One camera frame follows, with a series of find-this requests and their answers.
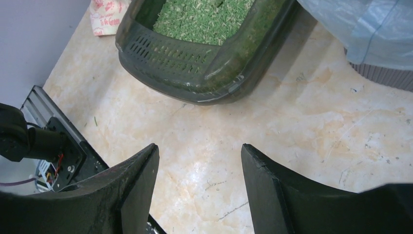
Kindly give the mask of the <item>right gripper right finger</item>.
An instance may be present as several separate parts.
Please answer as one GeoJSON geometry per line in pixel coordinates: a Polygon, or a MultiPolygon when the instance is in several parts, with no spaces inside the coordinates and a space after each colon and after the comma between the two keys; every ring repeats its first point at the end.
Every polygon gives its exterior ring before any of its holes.
{"type": "Polygon", "coordinates": [[[336,189],[273,161],[250,144],[241,149],[257,234],[410,234],[413,186],[385,184],[361,193],[336,189]]]}

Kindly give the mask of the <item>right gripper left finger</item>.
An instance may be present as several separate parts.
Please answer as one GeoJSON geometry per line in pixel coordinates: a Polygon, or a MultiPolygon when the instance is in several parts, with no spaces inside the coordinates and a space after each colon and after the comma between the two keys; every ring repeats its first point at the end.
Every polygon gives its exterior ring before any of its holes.
{"type": "Polygon", "coordinates": [[[3,234],[145,234],[159,167],[150,144],[59,192],[0,194],[3,234]]]}

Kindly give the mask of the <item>dark green litter box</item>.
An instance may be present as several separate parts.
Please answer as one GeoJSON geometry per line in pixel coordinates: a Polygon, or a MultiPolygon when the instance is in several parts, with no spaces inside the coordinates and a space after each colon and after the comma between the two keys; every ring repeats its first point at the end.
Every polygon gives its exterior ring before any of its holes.
{"type": "Polygon", "coordinates": [[[122,67],[144,85],[187,103],[215,105],[249,95],[282,48],[301,5],[257,0],[222,45],[173,39],[153,30],[165,2],[134,0],[115,36],[122,67]]]}

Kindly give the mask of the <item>blue plastic bin liner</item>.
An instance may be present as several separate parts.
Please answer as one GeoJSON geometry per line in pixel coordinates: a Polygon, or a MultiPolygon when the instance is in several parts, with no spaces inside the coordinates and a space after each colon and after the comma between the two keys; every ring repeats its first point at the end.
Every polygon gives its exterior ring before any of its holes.
{"type": "Polygon", "coordinates": [[[347,49],[347,60],[413,68],[411,0],[301,0],[300,5],[347,49]]]}

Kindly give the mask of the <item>grey trash bin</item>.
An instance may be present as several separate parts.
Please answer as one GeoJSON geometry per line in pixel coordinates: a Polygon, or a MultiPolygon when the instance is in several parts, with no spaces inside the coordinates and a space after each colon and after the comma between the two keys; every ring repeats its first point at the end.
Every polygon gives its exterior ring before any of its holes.
{"type": "Polygon", "coordinates": [[[362,77],[375,83],[413,92],[413,71],[397,70],[368,64],[353,64],[351,67],[362,77]]]}

